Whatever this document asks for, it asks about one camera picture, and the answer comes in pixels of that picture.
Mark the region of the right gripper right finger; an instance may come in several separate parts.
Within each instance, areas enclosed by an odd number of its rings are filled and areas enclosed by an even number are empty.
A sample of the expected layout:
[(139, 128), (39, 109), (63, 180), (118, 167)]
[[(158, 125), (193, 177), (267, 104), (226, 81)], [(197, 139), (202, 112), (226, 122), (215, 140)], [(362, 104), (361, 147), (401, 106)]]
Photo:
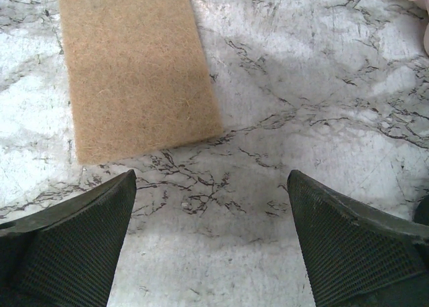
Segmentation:
[(411, 221), (298, 170), (288, 195), (317, 306), (427, 306), (428, 199)]

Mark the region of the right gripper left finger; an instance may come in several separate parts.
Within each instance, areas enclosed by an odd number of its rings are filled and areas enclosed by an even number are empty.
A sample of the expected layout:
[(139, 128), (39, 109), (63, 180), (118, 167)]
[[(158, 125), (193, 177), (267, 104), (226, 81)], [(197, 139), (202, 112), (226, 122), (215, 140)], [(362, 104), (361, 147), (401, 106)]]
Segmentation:
[(129, 170), (1, 224), (1, 305), (106, 306), (136, 191)]

